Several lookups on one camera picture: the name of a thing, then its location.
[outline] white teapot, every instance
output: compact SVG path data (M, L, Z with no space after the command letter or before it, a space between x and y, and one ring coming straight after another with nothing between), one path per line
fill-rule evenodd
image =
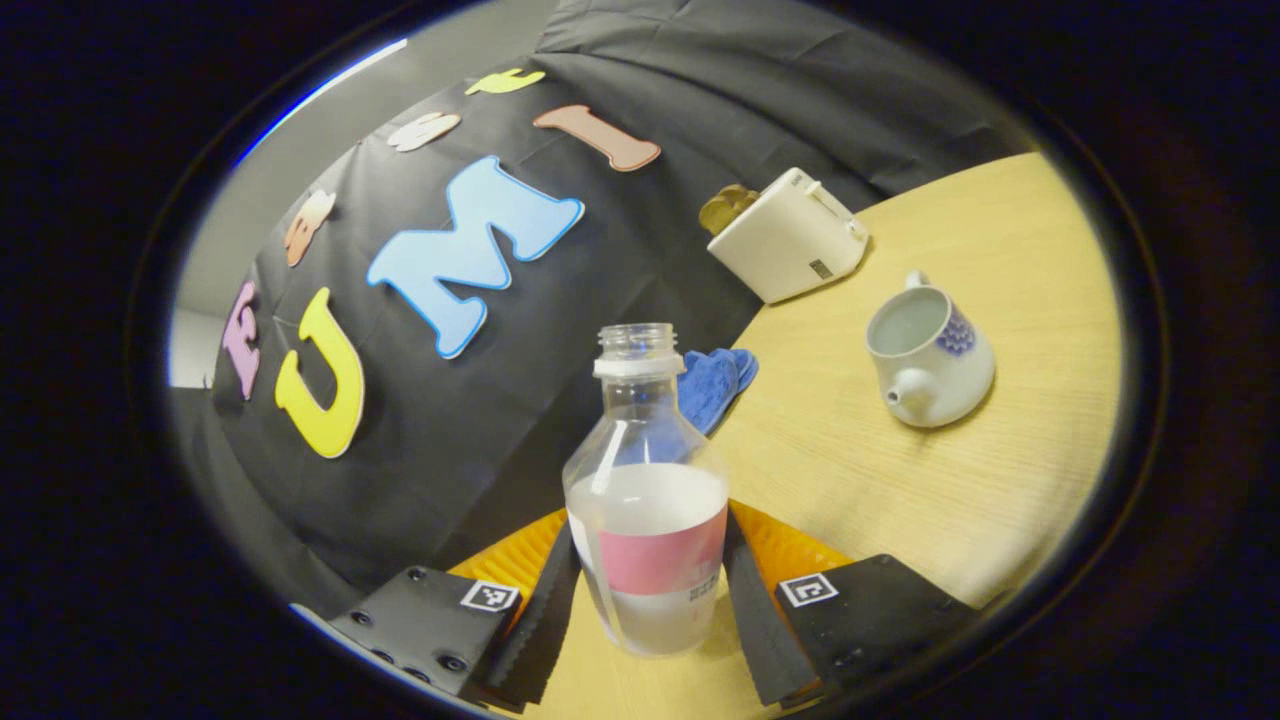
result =
M876 311L867 327L867 351L890 413L920 428L968 415L996 375L987 337L919 270Z

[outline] foam letter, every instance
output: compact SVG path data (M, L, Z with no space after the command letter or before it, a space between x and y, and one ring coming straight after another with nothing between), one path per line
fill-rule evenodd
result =
M480 78L479 82L467 88L466 95L475 95L476 92L511 92L513 90L520 90L522 87L529 87L535 82L547 77L547 73L536 70L529 73L525 77L516 77L520 68L511 68L504 73L493 73Z
M311 236L320 228L333 210L333 201L338 196L332 192L317 190L307 197L307 201L298 208L298 214L289 223L289 232L284 233L284 259L289 266L294 266L302 260L307 247L311 247Z
M440 113L428 113L393 132L392 136L387 138L387 143L401 152L417 150L436 137L449 132L461 122L462 117L456 113L451 113L448 115L442 115Z
M232 368L236 368L236 375L241 379L244 400L253 392L260 355L256 347L248 346L248 341L257 337L257 320L253 319L253 309L248 306L251 300L253 283L244 283L232 307L232 316L227 320L227 329L223 331L223 347L232 356Z
M440 284L449 281L502 290L511 272L493 237L497 227L511 238L522 263L550 250L579 218L580 200L556 200L502 172L490 155L467 165L444 191L452 231L397 233L369 265L369 284L394 287L435 329L435 351L457 357L489 315L484 300L458 300Z
M307 304L302 322L298 323L298 338L315 342L320 355L329 363L338 384L333 405L328 410L320 407L302 382L297 350L291 350L280 364L280 374L275 379L275 405L289 414L302 438L316 454L321 457L338 457L351 446L365 409L365 372L360 366L355 346L329 311L328 287L320 288Z
M648 140L636 140L591 114L586 105L566 105L534 119L540 128L559 128L604 152L609 167L630 173L652 163L662 147Z

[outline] white liquid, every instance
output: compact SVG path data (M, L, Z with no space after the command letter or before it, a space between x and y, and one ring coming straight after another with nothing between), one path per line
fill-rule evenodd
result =
M673 655L701 644L710 632L724 534L721 529L712 541L707 532L691 528L714 520L726 511L727 502L728 486L723 478L668 462L612 468L570 488L566 506L573 544L582 560L591 600L614 643L637 655ZM691 560L687 551L684 557L657 557L666 565L692 564L675 587L662 588L669 592L654 592L652 587L643 592L608 591L621 638L611 626L593 561L593 546L594 552L602 552L602 530L614 536L613 547L627 542L617 536L653 538L690 530L698 534L701 548L700 562ZM653 562L654 557L640 557L639 564L646 561ZM618 584L618 578L605 580L611 587Z

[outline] pink label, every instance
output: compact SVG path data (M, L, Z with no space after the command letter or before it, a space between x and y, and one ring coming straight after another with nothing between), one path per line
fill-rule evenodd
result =
M631 594L686 591L716 573L724 552L728 503L705 523L663 536L600 533L609 588Z

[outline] bottle neck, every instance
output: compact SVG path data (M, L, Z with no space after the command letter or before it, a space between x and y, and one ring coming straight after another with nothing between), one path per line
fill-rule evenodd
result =
M676 377L659 375L654 378L605 378L604 411L616 413L622 409L635 409L639 414L660 413L676 409Z

